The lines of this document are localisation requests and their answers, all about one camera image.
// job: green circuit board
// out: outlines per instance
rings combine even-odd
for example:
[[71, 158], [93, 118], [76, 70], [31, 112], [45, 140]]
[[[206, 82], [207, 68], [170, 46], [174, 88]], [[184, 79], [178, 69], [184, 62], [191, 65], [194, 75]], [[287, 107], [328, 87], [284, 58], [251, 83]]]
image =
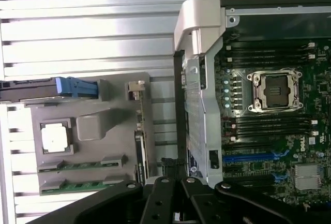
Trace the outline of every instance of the green circuit board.
[[330, 204], [330, 51], [328, 39], [224, 44], [215, 87], [225, 179], [293, 205]]
[[57, 168], [53, 169], [39, 169], [38, 172], [50, 172], [50, 171], [67, 171], [67, 170], [84, 170], [84, 169], [94, 169], [94, 168], [105, 168], [105, 167], [119, 167], [119, 163], [106, 163], [102, 164], [101, 162], [86, 162], [86, 163], [75, 163], [69, 165], [60, 165]]
[[103, 182], [85, 182], [85, 183], [64, 183], [59, 189], [48, 189], [43, 190], [41, 194], [45, 195], [56, 195], [63, 193], [75, 193], [75, 192], [87, 192], [87, 191], [97, 191], [107, 188], [111, 185], [105, 185]]

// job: blue latch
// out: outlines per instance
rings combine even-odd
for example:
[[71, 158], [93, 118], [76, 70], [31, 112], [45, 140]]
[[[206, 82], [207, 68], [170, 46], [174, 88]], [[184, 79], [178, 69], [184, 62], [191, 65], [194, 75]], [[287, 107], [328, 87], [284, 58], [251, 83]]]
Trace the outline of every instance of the blue latch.
[[55, 78], [57, 93], [60, 95], [70, 94], [71, 97], [90, 96], [98, 98], [97, 82], [88, 82], [77, 78]]

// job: cpu socket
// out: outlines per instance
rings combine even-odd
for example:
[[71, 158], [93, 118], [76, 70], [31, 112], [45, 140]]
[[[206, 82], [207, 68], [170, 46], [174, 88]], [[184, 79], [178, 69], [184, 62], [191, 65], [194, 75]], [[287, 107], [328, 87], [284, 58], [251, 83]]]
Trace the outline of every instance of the cpu socket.
[[301, 72], [282, 69], [256, 71], [247, 75], [253, 84], [253, 104], [248, 110], [255, 113], [295, 111], [303, 107], [299, 101]]

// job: corrugated metal background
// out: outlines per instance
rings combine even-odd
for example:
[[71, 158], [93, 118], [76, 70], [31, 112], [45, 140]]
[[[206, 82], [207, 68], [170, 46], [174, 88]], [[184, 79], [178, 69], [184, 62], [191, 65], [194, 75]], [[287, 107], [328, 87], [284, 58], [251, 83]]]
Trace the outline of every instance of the corrugated metal background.
[[[0, 0], [0, 77], [147, 71], [158, 158], [176, 157], [172, 33], [183, 1]], [[4, 223], [26, 223], [91, 194], [38, 196], [29, 109], [8, 109], [0, 107]]]

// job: capacitor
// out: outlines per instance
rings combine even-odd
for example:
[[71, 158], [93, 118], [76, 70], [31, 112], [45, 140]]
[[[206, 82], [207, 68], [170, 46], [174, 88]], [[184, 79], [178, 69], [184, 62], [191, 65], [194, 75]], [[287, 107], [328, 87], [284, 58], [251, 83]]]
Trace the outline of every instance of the capacitor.
[[323, 157], [324, 157], [324, 153], [319, 152], [319, 151], [316, 152], [316, 155], [317, 155], [319, 158], [323, 158]]

